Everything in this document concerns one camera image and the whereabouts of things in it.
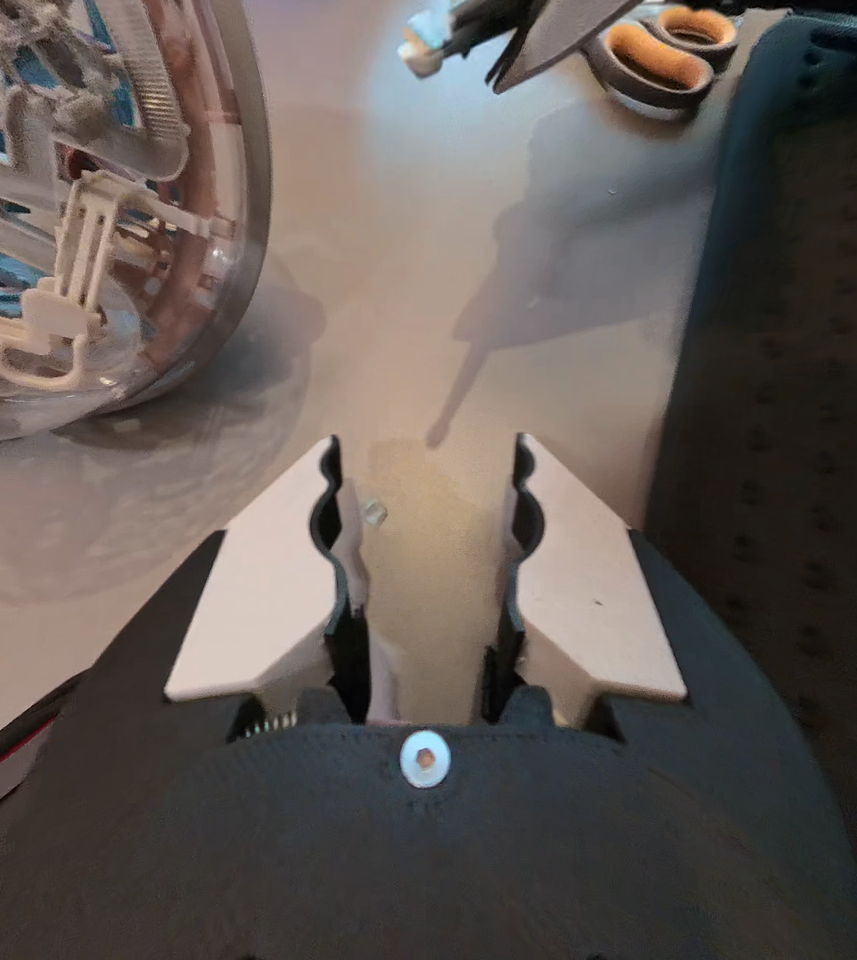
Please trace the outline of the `black perforated wrist rest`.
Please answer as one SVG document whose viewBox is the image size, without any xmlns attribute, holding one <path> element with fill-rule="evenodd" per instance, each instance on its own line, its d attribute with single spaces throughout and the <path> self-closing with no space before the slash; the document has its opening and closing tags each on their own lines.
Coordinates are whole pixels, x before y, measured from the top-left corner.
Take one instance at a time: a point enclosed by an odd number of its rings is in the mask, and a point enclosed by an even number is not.
<svg viewBox="0 0 857 960">
<path fill-rule="evenodd" d="M 857 19 L 795 9 L 739 75 L 645 529 L 777 690 L 857 868 Z"/>
</svg>

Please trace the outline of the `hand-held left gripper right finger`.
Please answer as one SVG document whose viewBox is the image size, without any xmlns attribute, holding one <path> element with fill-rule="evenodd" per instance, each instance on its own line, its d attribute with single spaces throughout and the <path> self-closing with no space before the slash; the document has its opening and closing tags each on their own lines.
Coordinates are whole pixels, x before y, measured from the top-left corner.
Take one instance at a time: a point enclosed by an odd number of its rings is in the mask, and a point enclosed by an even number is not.
<svg viewBox="0 0 857 960">
<path fill-rule="evenodd" d="M 688 689 L 632 528 L 530 433 L 507 486 L 507 565 L 481 716 L 498 721 L 521 686 L 544 689 L 557 721 L 588 721 L 614 695 L 683 703 Z"/>
</svg>

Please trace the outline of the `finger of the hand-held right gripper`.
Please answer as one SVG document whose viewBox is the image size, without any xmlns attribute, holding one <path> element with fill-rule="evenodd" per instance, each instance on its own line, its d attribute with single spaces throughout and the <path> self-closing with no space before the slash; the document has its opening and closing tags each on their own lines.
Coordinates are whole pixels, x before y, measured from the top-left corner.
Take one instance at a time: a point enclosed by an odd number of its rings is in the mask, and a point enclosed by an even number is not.
<svg viewBox="0 0 857 960">
<path fill-rule="evenodd" d="M 494 91 L 507 91 L 539 76 L 639 4 L 639 1 L 534 4 L 490 71 L 490 87 Z"/>
</svg>

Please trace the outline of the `clear maze ball toy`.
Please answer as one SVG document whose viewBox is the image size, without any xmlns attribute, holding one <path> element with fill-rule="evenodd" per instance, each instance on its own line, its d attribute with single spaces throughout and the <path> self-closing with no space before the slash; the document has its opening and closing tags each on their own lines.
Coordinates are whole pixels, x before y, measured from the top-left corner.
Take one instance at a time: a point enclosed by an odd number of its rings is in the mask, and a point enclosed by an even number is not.
<svg viewBox="0 0 857 960">
<path fill-rule="evenodd" d="M 243 2 L 0 1 L 0 442 L 207 365 L 255 293 L 271 194 Z"/>
</svg>

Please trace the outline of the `orange grey scissors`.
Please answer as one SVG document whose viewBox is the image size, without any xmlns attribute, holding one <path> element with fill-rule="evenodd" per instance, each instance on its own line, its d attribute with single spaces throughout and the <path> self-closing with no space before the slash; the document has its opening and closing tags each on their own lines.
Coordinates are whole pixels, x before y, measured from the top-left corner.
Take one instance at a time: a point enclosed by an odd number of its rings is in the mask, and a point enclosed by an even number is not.
<svg viewBox="0 0 857 960">
<path fill-rule="evenodd" d="M 666 121 L 699 112 L 739 45 L 740 20 L 708 7 L 647 3 L 588 40 L 593 77 L 627 108 Z"/>
</svg>

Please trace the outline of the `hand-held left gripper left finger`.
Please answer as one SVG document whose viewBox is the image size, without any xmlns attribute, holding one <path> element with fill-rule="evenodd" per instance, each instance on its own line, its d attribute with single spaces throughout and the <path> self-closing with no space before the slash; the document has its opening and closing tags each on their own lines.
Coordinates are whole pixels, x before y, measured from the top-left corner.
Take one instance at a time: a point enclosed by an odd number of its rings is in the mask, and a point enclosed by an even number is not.
<svg viewBox="0 0 857 960">
<path fill-rule="evenodd" d="M 317 441 L 216 540 L 168 700 L 254 694 L 277 716 L 328 684 L 353 721 L 400 719 L 395 658 L 367 623 L 363 513 L 337 436 Z"/>
</svg>

